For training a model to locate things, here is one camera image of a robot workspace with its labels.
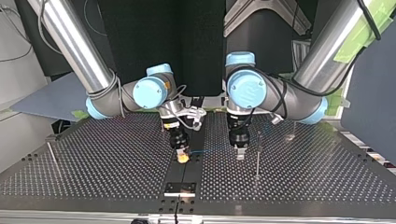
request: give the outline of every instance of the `green tape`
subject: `green tape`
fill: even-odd
[[[326,110],[327,116],[335,116],[337,115],[338,107],[341,105],[343,89],[339,89],[332,95],[326,96],[327,102],[329,103],[329,107]]]
[[[82,110],[74,110],[72,111],[73,116],[78,119],[87,119],[90,115],[87,112],[84,112]]]
[[[389,16],[396,8],[396,0],[373,0],[368,6],[376,26],[383,33],[393,22]],[[338,50],[334,60],[339,63],[350,63],[363,47],[368,47],[375,40],[375,35],[364,15],[346,38]]]

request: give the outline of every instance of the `black cable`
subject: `black cable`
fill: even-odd
[[[32,46],[30,46],[29,50],[26,53],[22,54],[21,56],[18,56],[15,58],[10,58],[10,59],[0,60],[0,63],[5,63],[5,62],[10,62],[10,61],[15,61],[15,60],[21,59],[21,58],[27,56],[30,53],[30,51],[32,51]]]
[[[352,62],[350,63],[349,67],[347,68],[346,72],[344,73],[343,78],[341,79],[340,83],[337,85],[337,87],[335,87],[334,90],[329,91],[329,92],[325,92],[325,93],[319,93],[316,91],[311,91],[303,86],[301,86],[300,84],[298,84],[297,82],[295,82],[294,80],[289,81],[284,79],[284,81],[288,82],[291,86],[297,88],[300,91],[306,92],[308,94],[314,95],[314,96],[319,96],[319,97],[323,97],[323,96],[328,96],[331,95],[335,92],[337,92],[344,84],[344,82],[347,80],[347,76],[350,73],[350,70],[352,69],[353,65],[355,65],[355,62],[358,60],[359,56],[364,52],[365,48],[362,48],[355,56],[355,58],[352,60]]]
[[[245,119],[244,122],[243,122],[241,125],[239,125],[239,126],[237,126],[237,127],[235,127],[235,128],[231,128],[231,131],[236,131],[236,130],[239,130],[239,129],[245,127],[245,126],[248,124],[248,122],[251,121],[251,118],[253,118],[253,113],[254,113],[255,109],[256,109],[256,108],[253,108],[253,109],[250,111],[250,114],[248,114],[247,119]]]
[[[367,22],[370,25],[370,28],[372,29],[374,35],[375,35],[375,39],[376,40],[381,40],[381,33],[379,33],[378,27],[375,24],[375,21],[373,19],[372,14],[369,11],[369,8],[364,4],[363,0],[357,0],[359,7],[361,8],[361,10],[363,11],[363,15],[366,18]]]
[[[251,69],[257,73],[259,73],[260,75],[266,77],[266,79],[271,82],[271,84],[273,85],[274,89],[276,90],[276,93],[279,95],[279,101],[282,103],[283,105],[283,112],[284,115],[282,116],[282,119],[286,119],[288,117],[288,107],[286,106],[286,102],[285,102],[285,95],[282,93],[282,91],[279,89],[279,87],[276,85],[276,83],[271,79],[271,76],[269,76],[268,74],[264,73],[262,70],[255,68],[255,67],[251,67]]]
[[[286,102],[285,102],[285,95],[286,95],[286,93],[285,93],[285,94],[282,93],[282,91],[279,89],[279,87],[276,85],[276,83],[272,80],[272,76],[269,75],[269,74],[264,73],[262,70],[260,70],[260,69],[258,69],[258,68],[256,68],[256,67],[252,67],[252,66],[241,66],[241,67],[235,68],[235,69],[230,73],[230,75],[229,75],[228,77],[231,77],[232,74],[234,74],[234,73],[236,73],[236,72],[238,72],[238,71],[241,71],[241,70],[251,70],[251,71],[254,71],[254,72],[256,72],[256,73],[258,73],[258,74],[260,74],[260,75],[266,77],[266,79],[267,79],[269,82],[271,82],[271,84],[273,85],[274,89],[276,90],[276,93],[277,93],[278,96],[279,96],[278,105],[279,105],[279,104],[282,104],[282,105],[283,105],[284,116],[282,116],[282,118],[283,118],[283,119],[286,119],[286,118],[288,117],[288,109],[287,109]]]

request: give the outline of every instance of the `silver robot arm segment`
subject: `silver robot arm segment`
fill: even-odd
[[[107,68],[68,0],[28,2],[39,18],[38,24],[45,24],[87,90],[89,97],[86,106],[90,115],[95,119],[107,119],[123,115],[125,111],[158,108],[163,127],[170,132],[171,147],[177,150],[179,161],[186,162],[185,150],[189,148],[189,137],[184,127],[198,131],[206,112],[196,107],[185,108],[179,102],[170,65],[165,63],[150,67],[147,77],[121,87],[119,79]],[[184,119],[192,119],[193,126],[188,126]]]

